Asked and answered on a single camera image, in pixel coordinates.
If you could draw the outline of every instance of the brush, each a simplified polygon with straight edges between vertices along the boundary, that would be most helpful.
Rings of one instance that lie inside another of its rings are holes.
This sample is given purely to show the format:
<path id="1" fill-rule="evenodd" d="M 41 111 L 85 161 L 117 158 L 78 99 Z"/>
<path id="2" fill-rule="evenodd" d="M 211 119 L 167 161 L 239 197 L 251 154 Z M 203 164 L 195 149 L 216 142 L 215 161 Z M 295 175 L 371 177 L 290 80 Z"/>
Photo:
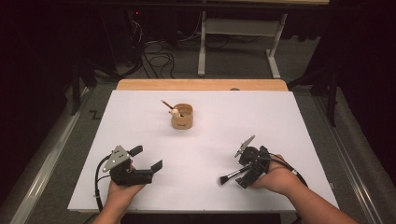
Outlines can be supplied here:
<path id="1" fill-rule="evenodd" d="M 235 171 L 235 172 L 233 172 L 232 174 L 224 175 L 224 176 L 222 176 L 222 177 L 219 179 L 219 183 L 220 183 L 221 185 L 223 185 L 223 184 L 225 184 L 229 179 L 233 178 L 233 177 L 236 176 L 236 175 L 239 175 L 239 174 L 244 173 L 244 172 L 245 172 L 246 170 L 248 170 L 249 168 L 250 168 L 250 166 L 245 166 L 244 168 L 242 168 L 242 169 L 240 169 L 240 170 L 238 170 L 238 171 Z"/>
<path id="2" fill-rule="evenodd" d="M 161 100 L 163 102 L 163 104 L 165 104 L 166 106 L 168 106 L 170 109 L 174 109 L 171 105 L 169 105 L 168 103 L 166 103 L 165 101 Z"/>

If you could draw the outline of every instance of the wooden table edge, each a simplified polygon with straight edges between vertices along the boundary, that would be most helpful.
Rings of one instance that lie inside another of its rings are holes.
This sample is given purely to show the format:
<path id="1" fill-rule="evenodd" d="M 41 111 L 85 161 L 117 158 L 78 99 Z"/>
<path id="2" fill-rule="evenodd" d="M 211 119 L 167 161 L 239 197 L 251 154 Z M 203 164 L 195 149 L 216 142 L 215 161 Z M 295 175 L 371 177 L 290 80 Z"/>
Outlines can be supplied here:
<path id="1" fill-rule="evenodd" d="M 122 79 L 117 91 L 289 91 L 282 79 Z"/>

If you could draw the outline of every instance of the white table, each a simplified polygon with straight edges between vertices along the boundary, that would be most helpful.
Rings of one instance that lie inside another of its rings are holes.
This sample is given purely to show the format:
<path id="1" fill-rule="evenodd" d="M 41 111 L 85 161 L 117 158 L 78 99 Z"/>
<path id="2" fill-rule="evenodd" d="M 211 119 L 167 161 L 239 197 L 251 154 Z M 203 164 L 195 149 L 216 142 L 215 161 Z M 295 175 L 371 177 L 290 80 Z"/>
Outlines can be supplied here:
<path id="1" fill-rule="evenodd" d="M 194 108 L 189 130 L 171 126 L 165 100 Z M 142 145 L 134 157 L 137 169 L 159 160 L 163 168 L 134 199 L 134 213 L 274 213 L 294 212 L 284 196 L 266 189 L 243 189 L 222 175 L 241 167 L 234 158 L 240 144 L 282 154 L 313 191 L 337 206 L 292 92 L 287 91 L 113 91 L 92 143 L 69 210 L 97 211 L 94 173 L 115 146 Z M 100 181 L 106 201 L 109 178 Z"/>

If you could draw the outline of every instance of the forearm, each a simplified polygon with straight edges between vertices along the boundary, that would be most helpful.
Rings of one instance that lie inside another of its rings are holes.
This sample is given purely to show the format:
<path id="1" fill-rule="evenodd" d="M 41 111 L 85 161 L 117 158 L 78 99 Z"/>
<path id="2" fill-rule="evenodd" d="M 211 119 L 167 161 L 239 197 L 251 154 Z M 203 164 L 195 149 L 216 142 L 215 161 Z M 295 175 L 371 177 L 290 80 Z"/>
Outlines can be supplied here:
<path id="1" fill-rule="evenodd" d="M 357 223 L 303 184 L 293 187 L 285 196 L 307 224 Z"/>
<path id="2" fill-rule="evenodd" d="M 145 185 L 133 185 L 131 187 L 118 186 L 113 181 L 110 181 L 106 204 L 93 223 L 119 224 L 128 206 L 134 200 L 134 196 L 143 187 Z"/>

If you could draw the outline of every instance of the hand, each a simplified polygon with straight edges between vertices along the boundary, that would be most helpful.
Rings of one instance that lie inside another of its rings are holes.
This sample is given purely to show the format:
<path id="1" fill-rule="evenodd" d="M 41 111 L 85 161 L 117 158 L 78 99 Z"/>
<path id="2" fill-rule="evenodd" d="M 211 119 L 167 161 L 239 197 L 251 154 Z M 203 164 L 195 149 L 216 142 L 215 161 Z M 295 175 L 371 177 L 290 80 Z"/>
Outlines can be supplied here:
<path id="1" fill-rule="evenodd" d="M 280 155 L 271 156 L 272 159 L 284 161 Z M 257 179 L 251 187 L 266 188 L 280 194 L 287 194 L 290 188 L 302 185 L 301 181 L 288 168 L 275 161 L 270 162 L 268 173 Z"/>
<path id="2" fill-rule="evenodd" d="M 146 185 L 118 186 L 112 180 L 108 187 L 106 204 L 93 223 L 120 223 L 134 196 Z"/>

